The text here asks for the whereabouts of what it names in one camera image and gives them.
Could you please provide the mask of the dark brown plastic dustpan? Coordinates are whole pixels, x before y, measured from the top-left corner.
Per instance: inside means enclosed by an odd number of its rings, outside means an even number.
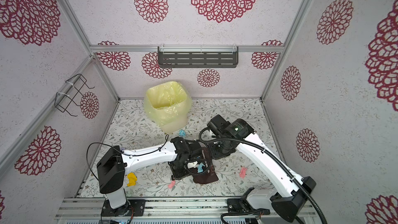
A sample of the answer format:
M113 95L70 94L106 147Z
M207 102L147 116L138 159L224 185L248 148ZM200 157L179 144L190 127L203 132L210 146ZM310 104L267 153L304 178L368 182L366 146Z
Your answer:
M204 163L204 172L198 173L197 166ZM212 164L211 153L208 148L202 147L202 154L197 160L188 163L188 171L193 177L193 182L200 185L215 183L219 180L215 167Z

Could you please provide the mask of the pink paper scrap long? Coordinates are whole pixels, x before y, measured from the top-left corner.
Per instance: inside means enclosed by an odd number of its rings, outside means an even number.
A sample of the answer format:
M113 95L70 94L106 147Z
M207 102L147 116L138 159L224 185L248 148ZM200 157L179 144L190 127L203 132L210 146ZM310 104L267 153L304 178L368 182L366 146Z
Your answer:
M171 183L168 185L169 189L173 189L175 187L176 181L172 180Z

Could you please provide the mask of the bin with yellow-green bag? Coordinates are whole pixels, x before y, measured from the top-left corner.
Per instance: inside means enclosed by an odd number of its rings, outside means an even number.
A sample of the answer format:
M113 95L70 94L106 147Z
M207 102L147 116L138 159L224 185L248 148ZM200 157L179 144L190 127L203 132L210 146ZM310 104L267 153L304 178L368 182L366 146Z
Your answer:
M146 91L144 111L163 132L173 133L187 125L192 98L178 82L166 82Z

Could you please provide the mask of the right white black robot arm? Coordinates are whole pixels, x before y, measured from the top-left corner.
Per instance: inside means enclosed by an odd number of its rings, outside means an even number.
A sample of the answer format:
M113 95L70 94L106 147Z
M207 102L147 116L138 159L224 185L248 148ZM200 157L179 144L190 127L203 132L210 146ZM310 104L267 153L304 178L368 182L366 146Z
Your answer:
M213 133L206 141L214 159L218 160L239 151L249 158L265 174L276 192L269 193L260 188L250 188L239 199L232 202L232 214L266 214L274 211L285 221L300 222L299 213L312 199L316 182L310 176L302 177L285 165L266 147L256 131L244 120L230 123L216 115L207 124Z

